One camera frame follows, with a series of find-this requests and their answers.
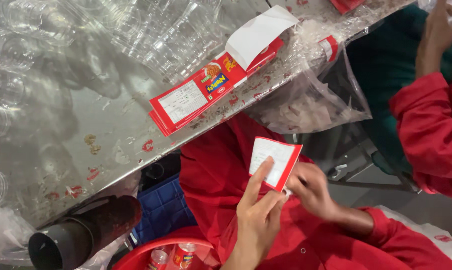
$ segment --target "red uniform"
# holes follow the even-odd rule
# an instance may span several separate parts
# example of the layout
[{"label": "red uniform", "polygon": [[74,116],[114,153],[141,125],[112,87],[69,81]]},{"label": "red uniform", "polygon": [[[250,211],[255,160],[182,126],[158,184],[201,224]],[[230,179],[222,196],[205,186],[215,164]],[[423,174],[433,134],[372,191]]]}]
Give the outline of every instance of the red uniform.
[{"label": "red uniform", "polygon": [[[182,149],[180,184],[199,228],[224,263],[237,240],[236,206],[249,180],[254,137],[284,141],[240,113]],[[311,162],[302,156],[302,162]],[[269,187],[263,185],[260,196]],[[361,241],[309,214],[292,197],[281,214],[281,231],[259,270],[448,269],[452,261],[429,239],[366,208],[374,219],[371,236]]]},{"label": "red uniform", "polygon": [[429,74],[401,89],[390,106],[414,181],[452,198],[452,85],[439,72]]}]

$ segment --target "stainless steel table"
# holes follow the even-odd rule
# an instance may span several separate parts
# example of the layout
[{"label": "stainless steel table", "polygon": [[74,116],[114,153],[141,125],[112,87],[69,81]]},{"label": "stainless steel table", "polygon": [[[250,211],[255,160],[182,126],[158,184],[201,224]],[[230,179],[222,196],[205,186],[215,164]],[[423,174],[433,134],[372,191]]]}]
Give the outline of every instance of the stainless steel table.
[{"label": "stainless steel table", "polygon": [[[255,0],[245,8],[225,0],[223,8],[245,23],[267,10]],[[320,16],[338,26],[351,18],[357,32],[413,2],[368,0],[341,16],[328,0],[269,0],[295,15]],[[86,27],[68,48],[50,47],[26,73],[29,96],[12,111],[12,128],[0,138],[0,171],[9,180],[4,205],[37,227],[123,179],[279,88],[301,72],[284,36],[277,58],[201,117],[163,137],[147,113],[149,99],[170,85],[117,52],[109,36]],[[325,61],[325,55],[313,61]]]}]

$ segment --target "blue plastic crate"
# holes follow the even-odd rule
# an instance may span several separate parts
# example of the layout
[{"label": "blue plastic crate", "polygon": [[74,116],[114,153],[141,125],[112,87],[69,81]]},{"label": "blue plastic crate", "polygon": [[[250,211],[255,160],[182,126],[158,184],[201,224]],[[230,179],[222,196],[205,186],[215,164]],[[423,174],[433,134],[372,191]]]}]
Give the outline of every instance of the blue plastic crate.
[{"label": "blue plastic crate", "polygon": [[139,244],[147,243],[172,231],[197,225],[184,201],[179,174],[138,194],[143,216],[134,228]]}]

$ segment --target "red sleeve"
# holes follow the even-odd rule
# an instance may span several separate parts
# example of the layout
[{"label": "red sleeve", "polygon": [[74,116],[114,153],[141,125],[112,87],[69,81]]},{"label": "red sleeve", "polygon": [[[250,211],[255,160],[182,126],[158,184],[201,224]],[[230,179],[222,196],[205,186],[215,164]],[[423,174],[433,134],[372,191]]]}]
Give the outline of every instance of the red sleeve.
[{"label": "red sleeve", "polygon": [[377,209],[366,207],[374,220],[374,229],[364,242],[399,259],[411,269],[452,270],[452,261],[426,236],[410,230],[399,221],[387,218]]},{"label": "red sleeve", "polygon": [[450,89],[439,72],[401,89],[390,106],[399,139],[415,172],[452,179]]}]

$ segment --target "scrap paper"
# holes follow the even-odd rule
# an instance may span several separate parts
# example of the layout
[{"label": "scrap paper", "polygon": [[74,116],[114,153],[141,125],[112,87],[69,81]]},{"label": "scrap paper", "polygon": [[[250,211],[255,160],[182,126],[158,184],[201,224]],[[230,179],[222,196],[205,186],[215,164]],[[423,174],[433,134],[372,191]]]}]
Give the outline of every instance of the scrap paper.
[{"label": "scrap paper", "polygon": [[298,19],[287,10],[275,5],[237,29],[229,37],[225,50],[244,70],[247,70],[261,51],[284,30],[298,22]]},{"label": "scrap paper", "polygon": [[285,144],[268,138],[256,137],[249,175],[252,176],[266,158],[271,156],[274,165],[264,182],[272,189],[282,192],[302,148],[302,145]]}]

